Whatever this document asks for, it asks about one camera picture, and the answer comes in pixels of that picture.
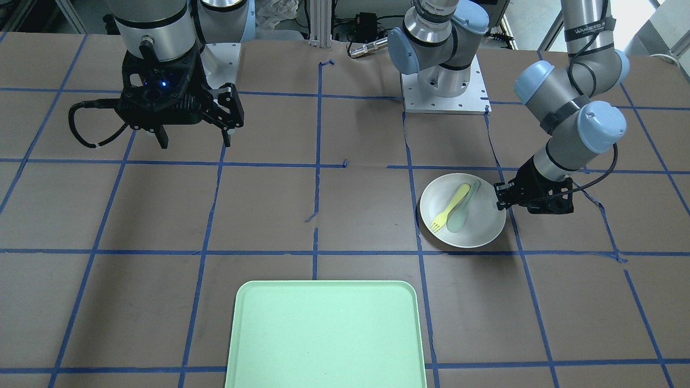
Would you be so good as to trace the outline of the left robot arm grey silver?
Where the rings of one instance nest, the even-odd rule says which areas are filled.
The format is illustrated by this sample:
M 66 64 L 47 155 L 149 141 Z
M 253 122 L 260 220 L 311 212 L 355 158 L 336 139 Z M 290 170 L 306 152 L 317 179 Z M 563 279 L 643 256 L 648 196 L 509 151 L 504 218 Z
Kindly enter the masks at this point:
M 570 175 L 597 155 L 618 147 L 626 132 L 623 113 L 596 101 L 630 71 L 615 49 L 609 1 L 562 1 L 569 62 L 556 68 L 545 60 L 516 79 L 515 95 L 532 113 L 548 142 L 508 182 L 494 184 L 499 210 L 525 207 L 531 214 L 570 214 L 577 189 Z M 431 94 L 453 98 L 470 79 L 471 62 L 489 15 L 471 1 L 415 1 L 399 27 L 388 34 L 388 51 L 401 74 L 417 74 Z

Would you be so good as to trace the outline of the right robot arm grey silver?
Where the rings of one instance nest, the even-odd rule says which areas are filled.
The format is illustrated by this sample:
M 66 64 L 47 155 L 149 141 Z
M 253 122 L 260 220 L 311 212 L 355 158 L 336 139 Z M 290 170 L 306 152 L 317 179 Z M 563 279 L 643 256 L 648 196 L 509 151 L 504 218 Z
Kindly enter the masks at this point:
M 205 121 L 225 147 L 244 125 L 241 44 L 256 36 L 254 1 L 110 1 L 126 45 L 115 112 L 168 146 L 165 126 Z

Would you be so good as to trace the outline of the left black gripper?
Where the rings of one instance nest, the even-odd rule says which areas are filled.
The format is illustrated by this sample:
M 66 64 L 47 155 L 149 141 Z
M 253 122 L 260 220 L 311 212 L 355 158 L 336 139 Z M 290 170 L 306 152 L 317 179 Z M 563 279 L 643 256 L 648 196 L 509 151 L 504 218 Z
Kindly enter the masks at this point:
M 534 156 L 518 169 L 513 179 L 494 184 L 499 210 L 517 205 L 531 214 L 573 213 L 571 190 L 571 178 L 548 179 L 538 171 Z

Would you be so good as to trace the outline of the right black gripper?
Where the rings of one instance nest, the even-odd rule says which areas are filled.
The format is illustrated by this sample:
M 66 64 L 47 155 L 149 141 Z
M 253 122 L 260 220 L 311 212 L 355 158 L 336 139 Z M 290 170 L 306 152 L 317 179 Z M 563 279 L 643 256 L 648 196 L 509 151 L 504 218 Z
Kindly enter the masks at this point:
M 168 149 L 165 125 L 192 125 L 200 121 L 222 131 L 223 145 L 244 125 L 244 109 L 235 85 L 209 86 L 200 50 L 192 49 L 177 59 L 163 61 L 152 37 L 140 39 L 140 54 L 128 52 L 122 64 L 123 90 L 115 111 L 131 126 L 154 130 L 160 148 Z

